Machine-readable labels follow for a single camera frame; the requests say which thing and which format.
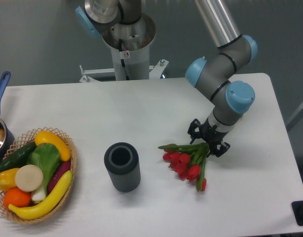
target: gray wall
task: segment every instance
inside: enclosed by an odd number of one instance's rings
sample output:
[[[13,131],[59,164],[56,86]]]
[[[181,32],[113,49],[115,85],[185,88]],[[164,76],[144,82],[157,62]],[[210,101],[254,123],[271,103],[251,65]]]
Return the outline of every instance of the gray wall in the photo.
[[[216,55],[193,0],[142,2],[143,12],[157,28],[151,64],[168,60],[168,77],[184,77],[193,60]],[[76,21],[74,9],[81,4],[81,0],[0,1],[0,75],[11,71],[9,85],[78,82],[79,64],[85,70],[113,67],[102,40],[90,38]],[[239,73],[268,74],[286,120],[303,101],[303,0],[227,4],[242,33],[259,45],[258,56]],[[303,172],[303,119],[289,136]]]

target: toy onion slice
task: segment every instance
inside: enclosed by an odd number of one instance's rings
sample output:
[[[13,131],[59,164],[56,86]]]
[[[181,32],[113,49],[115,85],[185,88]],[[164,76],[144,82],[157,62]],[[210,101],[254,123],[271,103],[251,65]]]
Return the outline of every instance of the toy onion slice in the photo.
[[[21,167],[15,175],[15,184],[25,192],[36,190],[43,182],[43,173],[36,165]]]

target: tulip bouquet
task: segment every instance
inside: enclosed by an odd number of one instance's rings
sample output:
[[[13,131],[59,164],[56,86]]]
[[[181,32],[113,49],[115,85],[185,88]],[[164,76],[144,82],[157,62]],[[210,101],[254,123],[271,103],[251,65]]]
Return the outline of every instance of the tulip bouquet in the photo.
[[[206,187],[204,178],[205,162],[210,148],[207,143],[196,145],[168,144],[158,147],[166,153],[163,155],[169,167],[178,173],[182,180],[193,181],[196,179],[196,190],[202,192]]]

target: bolt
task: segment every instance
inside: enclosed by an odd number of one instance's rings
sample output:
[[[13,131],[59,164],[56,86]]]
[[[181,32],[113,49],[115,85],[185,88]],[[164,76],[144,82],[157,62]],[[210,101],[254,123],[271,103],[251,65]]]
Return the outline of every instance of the bolt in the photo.
[[[90,79],[89,79],[89,77],[84,73],[84,70],[83,70],[81,64],[79,65],[79,67],[80,67],[81,74],[82,74],[83,76],[85,76],[84,80],[86,80],[86,82],[90,82]]]
[[[164,59],[161,59],[161,60],[160,60],[160,66],[162,67],[162,66],[164,65],[164,63],[165,63],[165,60],[164,60]]]

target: toy orange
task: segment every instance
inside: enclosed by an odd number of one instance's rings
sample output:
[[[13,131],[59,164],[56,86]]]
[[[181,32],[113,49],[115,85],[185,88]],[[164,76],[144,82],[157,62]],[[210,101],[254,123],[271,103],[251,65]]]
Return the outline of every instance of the toy orange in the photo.
[[[31,194],[24,192],[19,188],[10,189],[4,195],[3,205],[9,210],[9,204],[12,204],[17,207],[26,207],[29,206],[31,202]]]

